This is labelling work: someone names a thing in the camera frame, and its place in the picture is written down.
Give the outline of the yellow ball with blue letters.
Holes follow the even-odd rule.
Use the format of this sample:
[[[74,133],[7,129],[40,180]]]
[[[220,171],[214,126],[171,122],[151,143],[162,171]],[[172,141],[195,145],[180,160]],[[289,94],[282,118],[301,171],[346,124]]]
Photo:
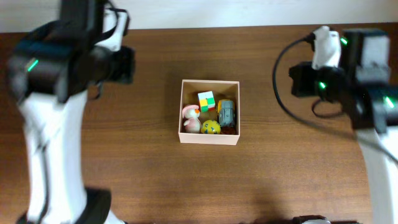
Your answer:
[[[201,133],[202,134],[220,134],[221,126],[217,121],[209,119],[202,124]]]

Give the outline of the grey and yellow toy truck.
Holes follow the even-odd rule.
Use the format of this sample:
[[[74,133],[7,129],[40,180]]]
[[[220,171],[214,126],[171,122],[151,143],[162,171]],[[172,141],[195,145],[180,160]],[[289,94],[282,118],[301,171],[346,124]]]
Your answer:
[[[222,128],[235,127],[235,105],[232,100],[220,100],[217,106],[218,122]]]

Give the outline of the orange ribbed plastic ball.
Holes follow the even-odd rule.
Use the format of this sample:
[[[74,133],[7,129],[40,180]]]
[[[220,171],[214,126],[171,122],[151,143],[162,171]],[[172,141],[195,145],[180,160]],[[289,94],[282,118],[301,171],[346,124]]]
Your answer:
[[[236,134],[236,128],[235,127],[221,127],[221,134],[227,134],[227,135],[235,135]]]

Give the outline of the multicoloured puzzle cube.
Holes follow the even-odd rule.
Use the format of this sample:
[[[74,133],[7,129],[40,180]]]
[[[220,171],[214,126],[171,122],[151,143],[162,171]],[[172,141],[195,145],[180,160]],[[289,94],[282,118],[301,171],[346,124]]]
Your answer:
[[[202,113],[214,110],[216,108],[215,97],[212,91],[198,93],[200,111]]]

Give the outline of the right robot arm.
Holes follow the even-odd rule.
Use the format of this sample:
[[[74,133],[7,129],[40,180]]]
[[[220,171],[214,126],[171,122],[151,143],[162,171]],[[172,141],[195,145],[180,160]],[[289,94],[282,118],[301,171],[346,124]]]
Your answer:
[[[290,68],[292,94],[342,106],[366,163],[373,221],[397,223],[397,86],[389,84],[387,33],[322,26],[304,40],[314,56]]]

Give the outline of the pink and white duck toy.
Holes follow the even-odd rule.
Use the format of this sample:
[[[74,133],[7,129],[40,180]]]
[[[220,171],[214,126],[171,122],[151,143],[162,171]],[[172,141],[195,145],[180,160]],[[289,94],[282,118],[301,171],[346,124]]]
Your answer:
[[[199,120],[200,110],[198,105],[187,105],[182,109],[183,127],[186,133],[199,134],[201,122]]]

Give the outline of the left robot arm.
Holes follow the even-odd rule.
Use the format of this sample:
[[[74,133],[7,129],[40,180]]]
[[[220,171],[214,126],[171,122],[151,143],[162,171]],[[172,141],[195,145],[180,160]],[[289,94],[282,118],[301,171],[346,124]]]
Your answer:
[[[62,1],[59,18],[13,50],[6,78],[24,120],[30,183],[19,223],[119,223],[111,192],[83,183],[81,126],[90,86],[132,82],[129,22],[111,1]]]

